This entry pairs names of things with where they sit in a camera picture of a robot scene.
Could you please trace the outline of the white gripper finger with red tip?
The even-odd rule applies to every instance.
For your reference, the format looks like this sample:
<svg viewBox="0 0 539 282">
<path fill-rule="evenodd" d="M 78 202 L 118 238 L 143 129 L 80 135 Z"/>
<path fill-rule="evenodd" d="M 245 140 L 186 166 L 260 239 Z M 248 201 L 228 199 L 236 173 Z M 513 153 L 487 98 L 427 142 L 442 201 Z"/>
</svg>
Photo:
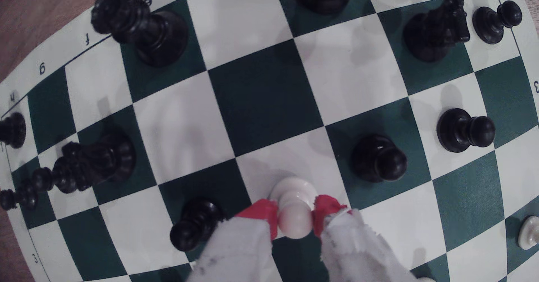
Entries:
<svg viewBox="0 0 539 282">
<path fill-rule="evenodd" d="M 314 202 L 313 224 L 329 281 L 417 281 L 358 209 L 320 195 Z"/>
<path fill-rule="evenodd" d="M 261 281 L 278 235 L 278 209 L 263 198 L 218 224 L 187 281 Z"/>
</svg>

